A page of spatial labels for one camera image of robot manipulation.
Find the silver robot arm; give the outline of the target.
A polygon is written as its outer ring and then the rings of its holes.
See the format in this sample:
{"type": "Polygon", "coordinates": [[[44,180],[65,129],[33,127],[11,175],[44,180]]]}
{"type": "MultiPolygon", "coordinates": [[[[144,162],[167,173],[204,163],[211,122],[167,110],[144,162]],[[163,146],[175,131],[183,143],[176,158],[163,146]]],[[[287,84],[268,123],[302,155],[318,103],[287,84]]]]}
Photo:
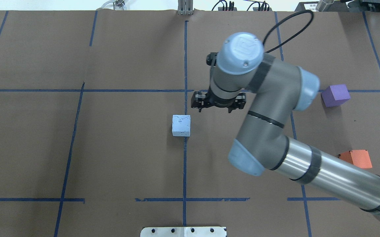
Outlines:
{"type": "Polygon", "coordinates": [[[207,93],[194,92],[191,107],[243,109],[248,90],[256,96],[228,154],[240,171],[260,176],[276,171],[301,185],[311,185],[370,213],[380,221],[380,176],[362,170],[284,135],[292,111],[303,111],[318,94],[319,78],[299,66],[264,52],[252,33],[229,36],[219,52],[206,58],[207,93]]]}

